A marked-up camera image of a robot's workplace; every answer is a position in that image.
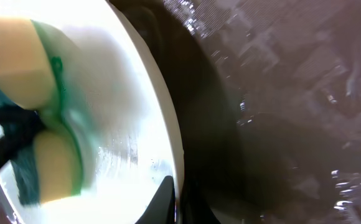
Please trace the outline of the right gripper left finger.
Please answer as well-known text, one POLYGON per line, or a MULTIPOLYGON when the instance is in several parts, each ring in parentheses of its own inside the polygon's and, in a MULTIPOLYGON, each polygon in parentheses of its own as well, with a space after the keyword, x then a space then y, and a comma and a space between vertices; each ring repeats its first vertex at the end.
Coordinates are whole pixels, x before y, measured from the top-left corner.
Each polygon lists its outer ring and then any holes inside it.
POLYGON ((176 198, 172 176, 165 176, 136 224, 175 224, 176 198))

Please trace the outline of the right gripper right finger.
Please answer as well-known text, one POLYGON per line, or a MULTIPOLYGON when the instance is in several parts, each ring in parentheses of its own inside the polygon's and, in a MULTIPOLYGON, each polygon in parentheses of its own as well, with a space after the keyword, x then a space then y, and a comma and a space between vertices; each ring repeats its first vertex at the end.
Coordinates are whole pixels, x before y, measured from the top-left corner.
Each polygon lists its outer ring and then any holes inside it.
POLYGON ((195 184, 184 184, 180 210, 182 224, 220 224, 195 184))

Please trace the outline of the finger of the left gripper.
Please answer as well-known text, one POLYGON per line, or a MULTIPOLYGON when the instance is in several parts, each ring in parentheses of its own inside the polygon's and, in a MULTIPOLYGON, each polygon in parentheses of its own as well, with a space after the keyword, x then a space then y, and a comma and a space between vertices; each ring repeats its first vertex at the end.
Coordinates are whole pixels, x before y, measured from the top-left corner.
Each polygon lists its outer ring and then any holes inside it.
POLYGON ((14 162, 16 183, 19 187, 37 187, 39 179, 33 140, 39 129, 18 129, 14 133, 0 138, 0 169, 9 162, 14 162))
POLYGON ((36 111, 25 110, 18 106, 0 107, 0 124, 19 123, 42 126, 36 111))

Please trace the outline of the green yellow sponge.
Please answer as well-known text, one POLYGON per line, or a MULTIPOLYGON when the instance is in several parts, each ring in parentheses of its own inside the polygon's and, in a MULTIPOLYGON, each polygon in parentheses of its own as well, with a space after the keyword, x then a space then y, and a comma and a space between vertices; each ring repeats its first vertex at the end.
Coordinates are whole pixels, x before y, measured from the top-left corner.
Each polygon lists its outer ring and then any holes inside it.
POLYGON ((77 140, 63 119, 62 71, 61 59, 47 55, 34 21, 0 17, 0 107, 36 111, 42 121, 42 126, 0 124, 3 136, 18 129, 40 130, 32 144, 39 185, 19 187, 16 183, 19 203, 25 207, 81 191, 82 158, 77 140))

